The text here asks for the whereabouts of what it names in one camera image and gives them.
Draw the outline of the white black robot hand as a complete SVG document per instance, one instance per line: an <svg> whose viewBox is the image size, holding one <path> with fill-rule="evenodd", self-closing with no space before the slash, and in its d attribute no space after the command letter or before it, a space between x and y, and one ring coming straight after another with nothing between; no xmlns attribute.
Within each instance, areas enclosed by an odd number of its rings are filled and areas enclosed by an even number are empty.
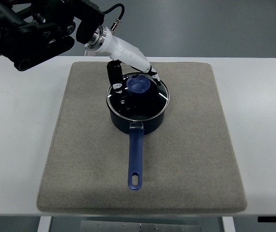
<svg viewBox="0 0 276 232"><path fill-rule="evenodd" d="M120 62L150 76L161 85L160 77L144 54L130 43L114 36L110 29L100 26L95 44L92 46L97 53L106 53L112 60Z"/></svg>

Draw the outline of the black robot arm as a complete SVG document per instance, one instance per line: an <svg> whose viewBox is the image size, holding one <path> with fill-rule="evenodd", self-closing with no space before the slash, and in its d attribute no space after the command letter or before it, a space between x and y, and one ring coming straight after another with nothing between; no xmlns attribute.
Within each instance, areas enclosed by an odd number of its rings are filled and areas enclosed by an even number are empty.
<svg viewBox="0 0 276 232"><path fill-rule="evenodd" d="M0 55L19 71L70 50L94 44L106 14L89 0L0 0Z"/></svg>

